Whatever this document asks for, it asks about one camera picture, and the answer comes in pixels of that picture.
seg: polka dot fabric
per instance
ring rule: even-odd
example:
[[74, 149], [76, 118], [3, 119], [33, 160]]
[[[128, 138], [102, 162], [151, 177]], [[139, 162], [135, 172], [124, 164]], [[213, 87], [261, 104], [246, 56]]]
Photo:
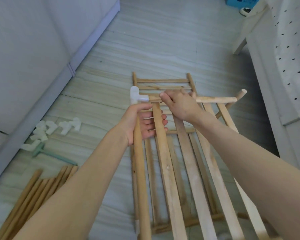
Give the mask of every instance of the polka dot fabric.
[[266, 0], [276, 30], [274, 54], [292, 103], [300, 117], [300, 0]]

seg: white furniture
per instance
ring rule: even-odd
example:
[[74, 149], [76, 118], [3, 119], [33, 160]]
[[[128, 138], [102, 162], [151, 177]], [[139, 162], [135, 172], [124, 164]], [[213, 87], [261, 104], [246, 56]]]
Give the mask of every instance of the white furniture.
[[119, 10], [119, 0], [0, 0], [0, 174]]
[[248, 45], [280, 157], [300, 169], [300, 117], [276, 64], [276, 36], [271, 9], [260, 0], [245, 18], [233, 52]]

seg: left hand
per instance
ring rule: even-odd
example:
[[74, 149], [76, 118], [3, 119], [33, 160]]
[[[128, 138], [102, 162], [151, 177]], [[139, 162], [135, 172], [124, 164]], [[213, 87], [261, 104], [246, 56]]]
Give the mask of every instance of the left hand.
[[[153, 117], [152, 111], [139, 113], [141, 110], [147, 110], [151, 108], [152, 108], [152, 104], [146, 104], [146, 103], [133, 104], [129, 106], [127, 111], [122, 116], [120, 122], [118, 123], [118, 126], [120, 126], [120, 128], [122, 128], [125, 131], [128, 138], [129, 145], [133, 145], [133, 131], [134, 131], [134, 127], [136, 126], [137, 115], [139, 115], [139, 119], [140, 119], [140, 129], [141, 129], [142, 139], [143, 140], [147, 139], [156, 134], [155, 121], [153, 118], [151, 118]], [[168, 121], [166, 120], [167, 116], [163, 114], [161, 117], [162, 117], [162, 124], [164, 126], [167, 125], [168, 124]]]

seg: pile of wooden sticks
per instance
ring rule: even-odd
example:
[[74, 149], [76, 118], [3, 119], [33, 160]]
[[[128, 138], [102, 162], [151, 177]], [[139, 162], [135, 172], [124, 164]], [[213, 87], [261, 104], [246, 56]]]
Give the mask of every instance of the pile of wooden sticks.
[[0, 240], [14, 238], [23, 225], [77, 170], [78, 166], [63, 166], [57, 177], [41, 179], [42, 169], [37, 169], [1, 226]]

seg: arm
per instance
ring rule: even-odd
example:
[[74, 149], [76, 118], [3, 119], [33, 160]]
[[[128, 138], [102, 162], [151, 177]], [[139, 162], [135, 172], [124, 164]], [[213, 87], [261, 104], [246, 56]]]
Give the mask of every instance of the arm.
[[[137, 114], [151, 107], [152, 104], [130, 106], [78, 172], [30, 218], [14, 239], [87, 239], [124, 151], [133, 144]], [[153, 119], [145, 119], [152, 116], [151, 111], [139, 114], [143, 139], [155, 134]], [[164, 125], [168, 123], [165, 118], [163, 115]]]
[[183, 90], [160, 94], [219, 153], [260, 213], [285, 239], [300, 239], [300, 170], [220, 123]]

